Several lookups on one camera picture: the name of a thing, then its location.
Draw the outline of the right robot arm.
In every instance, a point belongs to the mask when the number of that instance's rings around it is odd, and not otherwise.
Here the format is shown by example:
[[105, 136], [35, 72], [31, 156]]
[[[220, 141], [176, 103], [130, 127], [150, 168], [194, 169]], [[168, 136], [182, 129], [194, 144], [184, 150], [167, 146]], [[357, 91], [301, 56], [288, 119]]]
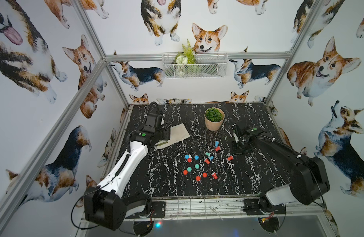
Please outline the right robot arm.
[[282, 162], [289, 173], [287, 184], [261, 193], [261, 206], [274, 207], [292, 202], [309, 205], [330, 191], [325, 164], [320, 158], [310, 158], [295, 151], [260, 127], [240, 127], [235, 123], [231, 128], [234, 136], [231, 145], [236, 155], [260, 148]]

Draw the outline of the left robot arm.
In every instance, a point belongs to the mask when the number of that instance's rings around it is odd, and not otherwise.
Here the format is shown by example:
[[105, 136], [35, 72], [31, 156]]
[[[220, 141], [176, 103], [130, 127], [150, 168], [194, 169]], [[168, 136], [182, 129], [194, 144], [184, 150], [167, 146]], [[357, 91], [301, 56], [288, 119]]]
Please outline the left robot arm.
[[87, 188], [83, 195], [87, 221], [115, 231], [128, 217], [149, 217], [152, 213], [151, 197], [135, 193], [125, 198], [124, 191], [148, 150], [160, 141], [170, 140], [170, 130], [143, 129], [128, 137], [126, 150], [113, 170], [96, 187]]

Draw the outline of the beige paper sheet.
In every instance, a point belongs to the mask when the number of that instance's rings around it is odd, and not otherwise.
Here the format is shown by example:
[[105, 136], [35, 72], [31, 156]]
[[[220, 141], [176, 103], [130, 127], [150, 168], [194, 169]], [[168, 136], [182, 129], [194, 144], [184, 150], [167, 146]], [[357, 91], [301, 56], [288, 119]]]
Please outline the beige paper sheet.
[[158, 144], [156, 144], [155, 147], [157, 150], [164, 149], [190, 138], [190, 134], [183, 123], [171, 127], [170, 132], [169, 140], [161, 140]]

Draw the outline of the potted green plant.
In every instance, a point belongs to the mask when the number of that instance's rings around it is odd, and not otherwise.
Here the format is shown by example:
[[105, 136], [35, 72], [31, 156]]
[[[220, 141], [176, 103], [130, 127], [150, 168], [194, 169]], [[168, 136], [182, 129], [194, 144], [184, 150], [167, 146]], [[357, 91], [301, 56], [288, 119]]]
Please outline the potted green plant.
[[209, 108], [205, 111], [205, 125], [210, 131], [217, 131], [223, 124], [225, 115], [219, 108]]

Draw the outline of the fern and white flower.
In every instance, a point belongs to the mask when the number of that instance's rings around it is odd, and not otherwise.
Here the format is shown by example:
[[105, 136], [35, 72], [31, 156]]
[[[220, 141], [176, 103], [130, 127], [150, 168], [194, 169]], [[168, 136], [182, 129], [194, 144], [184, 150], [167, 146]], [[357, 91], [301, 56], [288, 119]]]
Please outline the fern and white flower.
[[193, 74], [197, 67], [195, 52], [191, 47], [189, 40], [187, 44], [182, 44], [182, 52], [178, 52], [175, 57], [174, 64], [176, 64], [176, 75], [179, 77], [187, 76], [188, 74]]

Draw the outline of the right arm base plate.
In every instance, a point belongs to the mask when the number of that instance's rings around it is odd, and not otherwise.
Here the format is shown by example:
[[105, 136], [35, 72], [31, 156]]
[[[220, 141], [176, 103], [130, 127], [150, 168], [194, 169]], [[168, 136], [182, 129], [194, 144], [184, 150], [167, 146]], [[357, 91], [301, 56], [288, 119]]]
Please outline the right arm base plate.
[[284, 204], [272, 205], [265, 198], [246, 198], [243, 200], [243, 211], [247, 215], [270, 215], [274, 214], [286, 214], [286, 207]]

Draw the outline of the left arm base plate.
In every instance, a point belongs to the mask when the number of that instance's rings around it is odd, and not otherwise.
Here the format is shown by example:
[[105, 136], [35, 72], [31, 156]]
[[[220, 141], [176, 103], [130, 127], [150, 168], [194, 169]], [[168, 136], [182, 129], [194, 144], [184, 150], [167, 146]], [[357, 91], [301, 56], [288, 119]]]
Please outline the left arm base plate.
[[142, 213], [134, 213], [126, 219], [149, 219], [150, 216], [152, 218], [164, 218], [166, 212], [166, 202], [165, 201], [155, 201], [152, 203], [150, 211], [145, 211]]

